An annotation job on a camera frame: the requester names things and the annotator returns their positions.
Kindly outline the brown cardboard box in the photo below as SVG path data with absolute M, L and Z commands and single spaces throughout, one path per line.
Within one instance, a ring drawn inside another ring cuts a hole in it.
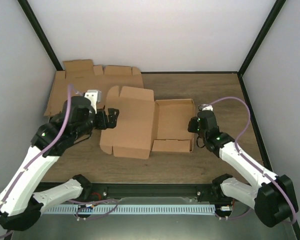
M 114 86 L 105 107 L 119 110 L 116 127 L 101 131 L 99 146 L 109 155 L 148 159 L 151 152 L 191 153 L 194 134 L 188 132 L 195 115 L 193 99 L 154 99 L 151 89 Z

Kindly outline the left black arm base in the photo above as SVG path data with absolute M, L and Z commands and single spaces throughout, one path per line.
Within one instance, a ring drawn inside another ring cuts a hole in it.
M 74 198 L 77 202 L 95 202 L 105 200 L 102 193 L 96 191 L 92 183 L 84 184 L 81 194 Z

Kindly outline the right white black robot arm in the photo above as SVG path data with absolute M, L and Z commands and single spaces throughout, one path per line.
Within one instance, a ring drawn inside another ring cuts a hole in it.
M 233 137 L 221 132 L 210 108 L 200 110 L 190 119 L 188 131 L 197 134 L 209 152 L 231 165 L 247 181 L 242 183 L 229 174 L 217 177 L 212 188 L 215 200 L 222 202 L 229 197 L 244 203 L 270 228 L 287 219 L 296 220 L 299 206 L 292 180 L 260 165 Z

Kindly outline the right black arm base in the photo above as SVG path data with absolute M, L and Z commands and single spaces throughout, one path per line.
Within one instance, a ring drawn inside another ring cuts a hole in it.
M 232 178 L 233 176 L 226 173 L 216 177 L 209 184 L 200 184 L 196 187 L 197 201 L 198 202 L 209 202 L 211 204 L 230 203 L 233 199 L 226 196 L 221 189 L 221 184 Z

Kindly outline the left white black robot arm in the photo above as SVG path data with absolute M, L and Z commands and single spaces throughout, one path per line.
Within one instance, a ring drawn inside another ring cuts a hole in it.
M 84 96 L 65 101 L 60 113 L 41 125 L 34 134 L 26 157 L 16 174 L 0 193 L 0 225 L 7 231 L 25 231 L 50 207 L 69 200 L 87 202 L 92 183 L 77 174 L 63 184 L 37 192 L 50 167 L 72 146 L 90 137 L 93 130 L 113 129 L 120 111 L 99 108 Z

